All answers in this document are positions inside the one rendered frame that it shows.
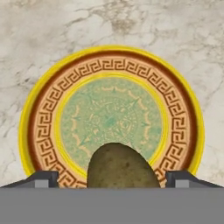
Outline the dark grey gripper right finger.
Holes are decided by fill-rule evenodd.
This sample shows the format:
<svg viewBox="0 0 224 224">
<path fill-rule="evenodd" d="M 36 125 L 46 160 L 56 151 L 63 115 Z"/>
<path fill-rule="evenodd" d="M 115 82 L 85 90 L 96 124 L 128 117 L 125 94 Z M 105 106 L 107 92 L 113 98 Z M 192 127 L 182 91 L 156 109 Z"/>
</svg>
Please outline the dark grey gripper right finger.
<svg viewBox="0 0 224 224">
<path fill-rule="evenodd" d="M 167 171 L 166 177 L 166 188 L 201 188 L 201 187 L 212 187 L 221 188 L 220 185 L 216 185 L 205 180 L 194 177 L 188 171 Z"/>
</svg>

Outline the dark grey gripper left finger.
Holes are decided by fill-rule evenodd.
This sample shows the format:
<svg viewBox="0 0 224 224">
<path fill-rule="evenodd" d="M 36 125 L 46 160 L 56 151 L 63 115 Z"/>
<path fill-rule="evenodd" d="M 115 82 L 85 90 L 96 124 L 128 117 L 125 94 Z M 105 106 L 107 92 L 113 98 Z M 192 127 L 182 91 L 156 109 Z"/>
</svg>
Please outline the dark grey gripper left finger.
<svg viewBox="0 0 224 224">
<path fill-rule="evenodd" d="M 36 171 L 30 177 L 4 185 L 3 188 L 58 188 L 57 171 Z"/>
</svg>

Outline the brown potato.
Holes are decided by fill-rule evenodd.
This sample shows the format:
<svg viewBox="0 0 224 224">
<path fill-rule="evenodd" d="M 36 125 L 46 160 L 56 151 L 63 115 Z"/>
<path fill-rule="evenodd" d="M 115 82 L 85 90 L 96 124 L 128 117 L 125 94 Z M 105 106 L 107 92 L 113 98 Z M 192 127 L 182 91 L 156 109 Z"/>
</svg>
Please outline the brown potato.
<svg viewBox="0 0 224 224">
<path fill-rule="evenodd" d="M 91 157 L 87 168 L 88 188 L 160 187 L 149 163 L 121 143 L 106 143 Z"/>
</svg>

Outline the yellow rimmed patterned plate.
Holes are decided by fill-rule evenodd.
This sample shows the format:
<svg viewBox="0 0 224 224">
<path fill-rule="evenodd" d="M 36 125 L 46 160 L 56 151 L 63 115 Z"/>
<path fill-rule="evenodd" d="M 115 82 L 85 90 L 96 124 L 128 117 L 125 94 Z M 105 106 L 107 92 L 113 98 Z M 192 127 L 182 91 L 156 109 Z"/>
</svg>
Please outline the yellow rimmed patterned plate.
<svg viewBox="0 0 224 224">
<path fill-rule="evenodd" d="M 204 148 L 200 105 L 179 72 L 132 47 L 106 45 L 55 64 L 30 92 L 18 141 L 24 171 L 56 171 L 62 187 L 82 188 L 93 153 L 126 144 L 168 171 L 196 173 Z"/>
</svg>

